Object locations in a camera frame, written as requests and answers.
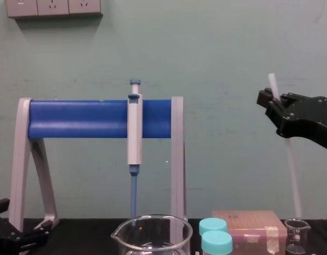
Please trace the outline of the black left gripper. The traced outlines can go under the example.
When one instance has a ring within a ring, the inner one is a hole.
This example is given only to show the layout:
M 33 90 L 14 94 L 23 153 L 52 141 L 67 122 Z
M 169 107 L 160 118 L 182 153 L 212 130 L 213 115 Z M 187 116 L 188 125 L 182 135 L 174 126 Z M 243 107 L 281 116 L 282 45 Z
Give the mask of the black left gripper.
M 0 214 L 8 211 L 10 200 L 0 200 Z M 22 254 L 47 243 L 51 223 L 44 222 L 29 232 L 21 232 L 8 219 L 0 217 L 0 254 Z

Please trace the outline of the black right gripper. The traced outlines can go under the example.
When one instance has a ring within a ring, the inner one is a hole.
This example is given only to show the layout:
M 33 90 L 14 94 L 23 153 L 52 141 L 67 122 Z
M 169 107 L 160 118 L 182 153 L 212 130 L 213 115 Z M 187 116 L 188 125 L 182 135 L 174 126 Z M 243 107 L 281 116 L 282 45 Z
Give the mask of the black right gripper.
M 306 97 L 294 93 L 275 98 L 271 88 L 258 93 L 257 104 L 283 138 L 301 137 L 327 149 L 327 98 Z

